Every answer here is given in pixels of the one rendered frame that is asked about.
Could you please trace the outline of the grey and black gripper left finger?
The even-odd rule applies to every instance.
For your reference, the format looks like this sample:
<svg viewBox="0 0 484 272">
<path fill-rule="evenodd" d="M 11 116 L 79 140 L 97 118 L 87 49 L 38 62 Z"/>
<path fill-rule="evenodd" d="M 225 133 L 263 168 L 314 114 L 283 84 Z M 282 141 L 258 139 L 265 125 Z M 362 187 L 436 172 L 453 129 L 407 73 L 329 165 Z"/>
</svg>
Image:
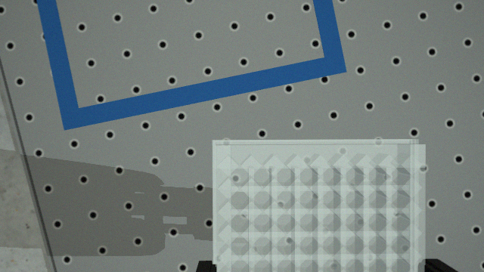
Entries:
<svg viewBox="0 0 484 272">
<path fill-rule="evenodd" d="M 212 261 L 199 261 L 196 272 L 216 272 L 216 265 Z"/>
</svg>

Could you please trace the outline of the white well plate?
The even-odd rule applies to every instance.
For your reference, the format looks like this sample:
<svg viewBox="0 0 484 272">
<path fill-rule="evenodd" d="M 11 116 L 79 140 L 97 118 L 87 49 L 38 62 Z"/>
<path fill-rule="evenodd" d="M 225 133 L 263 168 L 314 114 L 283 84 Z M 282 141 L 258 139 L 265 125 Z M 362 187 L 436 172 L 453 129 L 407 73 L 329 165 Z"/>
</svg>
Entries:
<svg viewBox="0 0 484 272">
<path fill-rule="evenodd" d="M 216 272 L 424 272 L 425 208 L 419 139 L 213 140 Z"/>
</svg>

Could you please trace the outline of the blue tape outline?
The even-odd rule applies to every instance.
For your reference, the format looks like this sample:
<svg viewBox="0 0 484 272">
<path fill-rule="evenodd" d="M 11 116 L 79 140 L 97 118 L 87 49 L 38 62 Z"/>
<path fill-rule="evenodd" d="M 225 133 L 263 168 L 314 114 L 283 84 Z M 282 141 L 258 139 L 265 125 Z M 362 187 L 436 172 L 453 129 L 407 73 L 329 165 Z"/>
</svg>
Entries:
<svg viewBox="0 0 484 272">
<path fill-rule="evenodd" d="M 323 58 L 78 107 L 56 0 L 36 0 L 64 130 L 346 73 L 332 0 L 313 0 Z"/>
</svg>

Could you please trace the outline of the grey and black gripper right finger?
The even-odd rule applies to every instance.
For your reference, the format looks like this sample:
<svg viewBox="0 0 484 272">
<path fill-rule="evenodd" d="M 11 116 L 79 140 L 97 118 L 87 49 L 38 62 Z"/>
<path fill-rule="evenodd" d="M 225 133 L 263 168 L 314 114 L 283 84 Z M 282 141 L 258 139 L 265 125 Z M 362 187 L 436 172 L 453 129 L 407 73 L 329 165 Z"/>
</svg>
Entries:
<svg viewBox="0 0 484 272">
<path fill-rule="evenodd" d="M 437 258 L 425 259 L 424 272 L 458 272 Z"/>
</svg>

